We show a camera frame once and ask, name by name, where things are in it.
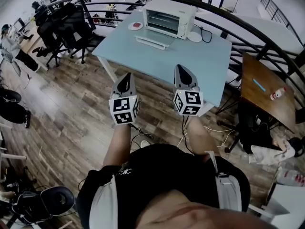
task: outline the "computer monitor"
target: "computer monitor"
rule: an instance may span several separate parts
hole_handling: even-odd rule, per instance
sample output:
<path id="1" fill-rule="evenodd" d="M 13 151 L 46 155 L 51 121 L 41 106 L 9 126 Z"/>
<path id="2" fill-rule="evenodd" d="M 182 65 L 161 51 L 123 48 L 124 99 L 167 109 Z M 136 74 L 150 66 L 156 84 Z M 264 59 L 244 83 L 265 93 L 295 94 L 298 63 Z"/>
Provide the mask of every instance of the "computer monitor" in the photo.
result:
<path id="1" fill-rule="evenodd" d="M 16 28 L 16 31 L 20 31 L 24 25 L 24 22 L 20 18 L 13 24 L 13 26 Z"/>

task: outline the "light blue table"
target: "light blue table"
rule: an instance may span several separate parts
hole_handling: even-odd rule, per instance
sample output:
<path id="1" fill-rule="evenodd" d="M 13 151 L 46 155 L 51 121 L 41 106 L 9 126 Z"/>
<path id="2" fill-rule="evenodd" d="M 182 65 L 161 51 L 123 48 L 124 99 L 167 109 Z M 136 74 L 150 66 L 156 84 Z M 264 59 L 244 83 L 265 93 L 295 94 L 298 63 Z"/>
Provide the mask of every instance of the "light blue table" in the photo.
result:
<path id="1" fill-rule="evenodd" d="M 135 11 L 124 19 L 92 53 L 99 58 L 114 82 L 117 77 L 107 60 L 168 83 L 173 83 L 174 68 L 177 64 L 181 64 L 196 75 L 204 100 L 208 102 L 200 115 L 213 106 L 219 106 L 231 55 L 232 44 L 229 41 L 215 34 L 210 43 L 177 38 L 168 48 L 160 50 L 137 42 L 134 36 L 143 34 L 143 30 L 146 29 L 131 31 L 128 25 L 132 22 L 143 23 L 142 12 Z M 194 26 L 193 30 L 200 33 L 198 27 Z M 210 33 L 203 32 L 205 41 L 210 37 Z"/>

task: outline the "white toaster oven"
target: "white toaster oven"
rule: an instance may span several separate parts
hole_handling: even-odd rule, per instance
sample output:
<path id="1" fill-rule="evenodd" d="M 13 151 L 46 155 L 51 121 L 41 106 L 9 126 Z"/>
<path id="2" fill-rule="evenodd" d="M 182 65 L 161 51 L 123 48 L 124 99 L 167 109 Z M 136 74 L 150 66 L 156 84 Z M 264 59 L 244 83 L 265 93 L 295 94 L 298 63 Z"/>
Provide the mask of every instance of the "white toaster oven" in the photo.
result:
<path id="1" fill-rule="evenodd" d="M 152 0 L 143 6 L 144 26 L 175 38 L 191 31 L 197 8 L 171 0 Z"/>

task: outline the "bottle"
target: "bottle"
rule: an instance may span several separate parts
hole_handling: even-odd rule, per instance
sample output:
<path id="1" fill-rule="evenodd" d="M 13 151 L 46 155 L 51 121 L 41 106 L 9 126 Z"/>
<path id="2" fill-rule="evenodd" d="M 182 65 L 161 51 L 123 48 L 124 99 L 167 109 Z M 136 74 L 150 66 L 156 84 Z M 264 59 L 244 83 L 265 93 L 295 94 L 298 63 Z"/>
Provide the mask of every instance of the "bottle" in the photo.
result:
<path id="1" fill-rule="evenodd" d="M 270 98 L 271 98 L 271 100 L 275 100 L 275 99 L 283 96 L 285 92 L 286 92 L 286 87 L 282 87 L 282 88 L 276 90 L 274 93 L 272 93 L 270 95 Z"/>
<path id="2" fill-rule="evenodd" d="M 282 185 L 305 187 L 305 177 L 296 170 L 279 168 L 278 174 L 276 176 L 276 181 Z"/>

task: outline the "white plate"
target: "white plate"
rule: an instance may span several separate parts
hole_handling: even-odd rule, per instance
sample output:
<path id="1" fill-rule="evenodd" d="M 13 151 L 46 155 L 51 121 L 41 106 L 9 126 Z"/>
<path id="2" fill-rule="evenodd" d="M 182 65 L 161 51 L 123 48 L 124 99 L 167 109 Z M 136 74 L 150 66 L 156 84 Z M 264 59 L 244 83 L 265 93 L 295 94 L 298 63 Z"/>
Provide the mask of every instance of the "white plate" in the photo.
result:
<path id="1" fill-rule="evenodd" d="M 187 36 L 187 38 L 192 42 L 201 42 L 202 41 L 201 35 L 194 31 L 191 31 L 189 33 L 189 35 Z"/>
<path id="2" fill-rule="evenodd" d="M 134 27 L 133 25 L 135 23 L 139 23 L 140 26 L 139 27 Z M 131 31 L 137 31 L 137 30 L 141 29 L 142 27 L 143 27 L 143 24 L 141 22 L 132 22 L 131 24 L 129 24 L 128 29 L 131 30 Z"/>

